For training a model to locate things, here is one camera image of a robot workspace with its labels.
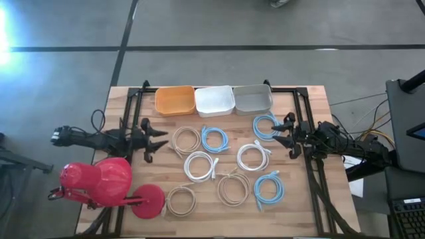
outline red lamp shade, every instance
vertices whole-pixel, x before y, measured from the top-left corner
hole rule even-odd
[[[95,165],[70,163],[60,174],[65,189],[83,189],[102,206],[117,206],[131,186],[131,167],[120,157],[108,158]]]

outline coiled cable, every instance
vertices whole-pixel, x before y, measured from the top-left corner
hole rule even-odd
[[[247,151],[248,149],[258,149],[261,152],[262,162],[261,162],[260,166],[258,166],[256,168],[250,168],[242,162],[242,154],[245,151]],[[249,144],[243,145],[239,149],[238,154],[236,156],[236,162],[238,163],[239,167],[244,169],[244,170],[259,171],[259,170],[263,170],[267,167],[268,162],[269,162],[269,155],[271,155],[271,154],[272,154],[272,152],[270,150],[263,148],[260,145],[260,142],[258,140],[255,140],[254,143],[249,143]]]
[[[187,149],[182,149],[177,145],[177,141],[179,140],[179,136],[184,131],[190,131],[196,137],[195,143]],[[183,158],[183,155],[188,155],[188,154],[194,152],[195,150],[197,150],[197,148],[199,147],[200,144],[201,144],[201,136],[199,135],[199,132],[195,128],[189,127],[189,126],[180,127],[179,129],[177,129],[174,132],[173,137],[171,138],[171,148],[174,149],[176,154],[178,154],[181,159]]]
[[[209,133],[211,133],[211,132],[219,132],[221,134],[222,143],[221,143],[221,146],[220,147],[214,148],[214,147],[211,147],[210,145],[208,145],[208,143],[207,143],[207,135]],[[227,134],[223,130],[221,130],[221,129],[217,128],[217,127],[209,127],[209,128],[207,128],[206,126],[203,126],[202,127],[202,130],[201,130],[201,133],[202,133],[202,145],[204,146],[204,148],[208,152],[210,152],[210,153],[220,153],[221,151],[230,149],[230,147],[227,146],[227,144],[228,144]]]
[[[274,140],[273,136],[280,135],[280,132],[276,130],[274,130],[272,133],[262,133],[258,129],[258,122],[260,122],[260,120],[270,120],[271,122],[273,122],[274,126],[280,125],[278,119],[276,119],[276,117],[274,116],[272,112],[269,112],[269,114],[264,116],[255,117],[254,121],[252,122],[252,129],[254,130],[254,133],[255,135],[257,135],[258,138],[264,141],[273,141]]]
[[[171,189],[171,191],[169,191],[167,198],[165,199],[164,207],[162,208],[162,211],[161,211],[161,216],[165,216],[165,214],[167,213],[167,209],[174,216],[187,216],[194,211],[195,206],[197,204],[197,198],[195,196],[195,192],[192,189],[186,187],[186,186],[189,186],[189,185],[192,185],[192,184],[194,184],[194,183],[187,183],[185,185],[175,187],[174,189]],[[187,209],[185,212],[179,212],[179,211],[175,210],[173,208],[173,206],[171,206],[171,198],[174,196],[175,193],[180,192],[180,191],[188,192],[192,196],[192,204],[189,207],[189,209]]]
[[[262,204],[276,204],[280,202],[284,195],[285,195],[285,187],[282,180],[278,177],[279,171],[273,171],[270,174],[263,175],[257,179],[254,185],[254,194],[257,199],[257,207],[258,210],[262,211]],[[271,199],[265,199],[264,197],[261,197],[261,184],[265,180],[271,180],[276,185],[276,196],[274,196]]]
[[[190,165],[191,165],[191,161],[193,160],[193,159],[196,159],[196,158],[198,158],[198,157],[202,157],[202,158],[204,158],[204,159],[206,159],[206,160],[208,160],[208,162],[211,164],[211,167],[210,167],[210,169],[208,170],[208,172],[205,174],[205,175],[203,175],[203,176],[200,176],[200,177],[195,177],[195,176],[193,176],[192,174],[191,174],[191,171],[190,171]],[[193,153],[191,153],[188,157],[187,157],[187,159],[186,159],[186,161],[185,161],[185,164],[183,165],[183,169],[184,169],[184,171],[185,171],[185,173],[186,173],[186,176],[192,181],[192,182],[195,182],[195,183],[201,183],[201,182],[205,182],[206,180],[208,180],[208,179],[210,179],[210,178],[212,178],[212,179],[215,179],[215,165],[218,163],[218,158],[216,158],[214,161],[211,159],[211,157],[210,157],[210,155],[208,155],[207,153],[204,153],[204,152],[201,152],[201,151],[197,151],[197,152],[193,152]]]
[[[217,175],[224,176],[218,182],[218,186],[217,186],[218,198],[221,200],[222,203],[224,203],[227,206],[239,206],[242,203],[244,203],[246,201],[246,199],[248,199],[248,197],[251,194],[251,182],[250,182],[250,180],[248,179],[247,176],[240,174],[240,173],[236,173],[236,170],[237,170],[237,168],[233,169],[229,174],[217,173]],[[229,198],[229,196],[227,194],[227,190],[226,190],[226,184],[227,184],[229,179],[235,179],[235,180],[239,181],[242,184],[242,186],[244,187],[245,195],[240,200],[233,200],[233,199]]]

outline black stripe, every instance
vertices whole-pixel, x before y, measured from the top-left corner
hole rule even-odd
[[[221,46],[128,46],[127,51],[184,52],[236,50],[408,50],[425,49],[425,44],[364,44],[364,45],[221,45]]]
[[[118,46],[24,46],[11,47],[11,52],[117,52]]]
[[[128,39],[130,38],[131,26],[133,25],[133,17],[135,15],[135,10],[139,0],[133,0],[131,2],[130,12],[128,13],[127,25],[122,36],[120,51],[118,52],[117,61],[114,67],[114,73],[112,74],[110,86],[117,86],[118,79],[120,77],[122,62],[124,61],[124,54],[126,53],[126,47],[128,44]]]
[[[416,3],[418,4],[420,10],[422,11],[422,13],[425,15],[425,6],[424,6],[424,2],[422,0],[416,0]]]

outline red lamp base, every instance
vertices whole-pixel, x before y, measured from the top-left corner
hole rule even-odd
[[[161,214],[165,204],[165,193],[157,185],[146,184],[134,191],[133,196],[139,196],[148,201],[131,206],[133,213],[142,219],[150,219]]]

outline plastic container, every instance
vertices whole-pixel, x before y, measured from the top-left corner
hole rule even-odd
[[[201,117],[225,116],[234,108],[233,91],[230,86],[213,86],[195,91],[197,110]]]
[[[195,112],[195,90],[192,86],[159,88],[155,109],[163,116],[181,116]]]
[[[273,106],[270,87],[266,84],[239,86],[233,89],[236,114],[265,114]]]

